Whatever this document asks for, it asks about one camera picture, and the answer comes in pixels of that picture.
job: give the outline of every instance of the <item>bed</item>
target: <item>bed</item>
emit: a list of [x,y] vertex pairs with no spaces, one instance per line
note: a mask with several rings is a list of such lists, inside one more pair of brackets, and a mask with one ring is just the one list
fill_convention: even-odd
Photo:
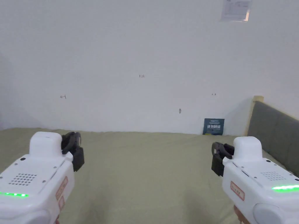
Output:
[[[255,123],[260,118],[256,102],[255,98],[246,134],[256,134]],[[37,131],[68,132],[40,128],[0,131],[0,170],[28,153],[29,140]],[[75,174],[75,189],[60,215],[61,224],[239,223],[232,202],[221,189],[221,179],[211,170],[210,150],[213,142],[232,144],[235,136],[81,135],[86,163]],[[269,153],[267,145],[264,157],[289,167],[284,156],[274,153],[276,160]]]

